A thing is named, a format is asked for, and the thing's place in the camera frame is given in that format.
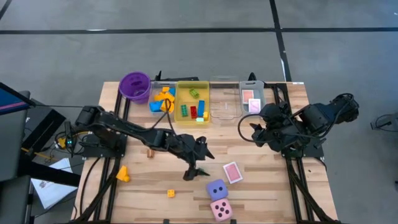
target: yellow container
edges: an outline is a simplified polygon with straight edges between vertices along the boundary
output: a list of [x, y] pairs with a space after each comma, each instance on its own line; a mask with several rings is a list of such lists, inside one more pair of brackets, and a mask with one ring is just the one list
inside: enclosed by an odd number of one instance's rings
[[[194, 88], [199, 97], [195, 99], [190, 93], [189, 89]], [[203, 125], [207, 124], [210, 116], [206, 121], [196, 121], [191, 118], [191, 106], [196, 106], [198, 111], [199, 100], [205, 101], [205, 112], [210, 113], [210, 97], [209, 97], [209, 82], [206, 81], [179, 81], [175, 87], [175, 107], [174, 120], [177, 124], [184, 125]], [[183, 117], [181, 114], [181, 105], [187, 106], [188, 116]]]

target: wooden tabletop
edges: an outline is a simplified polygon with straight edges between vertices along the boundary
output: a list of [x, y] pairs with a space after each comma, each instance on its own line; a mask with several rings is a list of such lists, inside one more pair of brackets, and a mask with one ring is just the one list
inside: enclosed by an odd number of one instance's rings
[[[118, 84], [104, 83], [99, 105], [107, 111], [114, 109]], [[302, 83], [287, 83], [287, 86], [293, 112], [308, 105], [307, 93]], [[264, 95], [267, 103], [274, 102], [271, 90], [264, 89]], [[147, 105], [131, 104], [128, 118], [130, 122], [150, 127], [157, 119], [158, 117], [151, 115]], [[247, 138], [250, 138], [253, 132], [248, 125], [249, 122], [264, 123], [259, 118], [245, 121], [241, 129]], [[159, 123], [159, 127], [169, 128], [167, 119]], [[207, 158], [206, 161], [198, 161], [197, 164], [211, 176], [184, 181], [182, 176], [188, 169], [187, 163], [166, 152], [155, 152], [155, 157], [149, 159], [146, 154], [147, 147], [140, 141], [129, 138], [126, 155], [121, 164], [127, 166], [130, 182], [118, 180], [112, 223], [160, 223], [165, 218], [170, 219], [171, 223], [214, 223], [206, 184], [216, 179], [223, 179], [226, 183], [233, 218], [237, 219], [238, 223], [295, 223], [289, 178], [284, 158], [280, 153], [270, 150], [267, 145], [257, 147], [253, 143], [243, 141], [238, 135], [236, 124], [213, 120], [206, 128], [183, 127], [176, 124], [174, 128], [177, 134], [187, 133], [195, 138], [207, 138], [208, 148], [215, 159]], [[83, 168], [75, 202], [78, 209], [81, 186], [94, 160], [88, 159]], [[223, 165], [233, 161], [237, 163], [243, 180], [229, 184]], [[103, 162], [104, 159], [101, 159], [89, 176], [83, 209], [98, 192]], [[337, 219], [325, 167], [312, 158], [304, 158], [303, 163], [310, 193], [327, 215]], [[167, 198], [168, 189], [175, 190], [174, 198]], [[306, 219], [301, 194], [299, 199], [303, 219]], [[103, 200], [102, 219], [105, 218], [107, 203], [108, 193]]]

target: gray floor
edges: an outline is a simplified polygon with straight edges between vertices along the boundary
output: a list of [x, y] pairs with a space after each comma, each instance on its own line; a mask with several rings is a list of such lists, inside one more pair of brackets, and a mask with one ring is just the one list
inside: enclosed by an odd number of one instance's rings
[[[398, 26], [396, 1], [277, 0], [277, 7], [283, 28]], [[269, 2], [260, 0], [13, 0], [0, 20], [0, 30], [273, 25]], [[398, 32], [284, 33], [283, 38], [292, 79], [305, 82], [312, 103], [351, 92], [361, 106], [359, 118], [335, 126], [324, 145], [340, 220], [396, 223], [398, 137], [372, 131], [369, 123], [398, 112]], [[1, 81], [30, 90], [47, 104], [95, 105], [104, 81], [135, 70], [152, 77], [162, 70], [165, 77], [202, 80], [214, 75], [246, 78], [254, 72], [264, 81], [284, 80], [272, 32], [0, 35]], [[72, 120], [79, 112], [59, 111]], [[80, 162], [72, 159], [72, 164]], [[67, 222], [72, 206], [73, 201], [58, 205], [36, 223]], [[40, 212], [36, 201], [34, 214]]]

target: purple cup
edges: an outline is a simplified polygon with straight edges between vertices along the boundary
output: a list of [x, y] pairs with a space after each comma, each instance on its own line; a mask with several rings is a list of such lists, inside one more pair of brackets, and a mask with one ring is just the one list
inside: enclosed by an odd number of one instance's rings
[[143, 72], [132, 72], [126, 75], [119, 84], [120, 93], [137, 104], [148, 102], [150, 88], [150, 78]]

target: pink card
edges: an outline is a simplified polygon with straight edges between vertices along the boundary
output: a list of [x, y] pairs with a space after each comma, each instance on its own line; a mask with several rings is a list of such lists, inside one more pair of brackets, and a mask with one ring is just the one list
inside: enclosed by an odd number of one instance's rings
[[236, 165], [236, 162], [226, 164], [223, 166], [225, 174], [230, 184], [243, 180], [242, 174]]
[[249, 112], [259, 113], [261, 110], [261, 100], [260, 99], [249, 99]]
[[254, 98], [253, 90], [242, 90], [242, 101], [243, 103], [249, 103], [249, 99]]

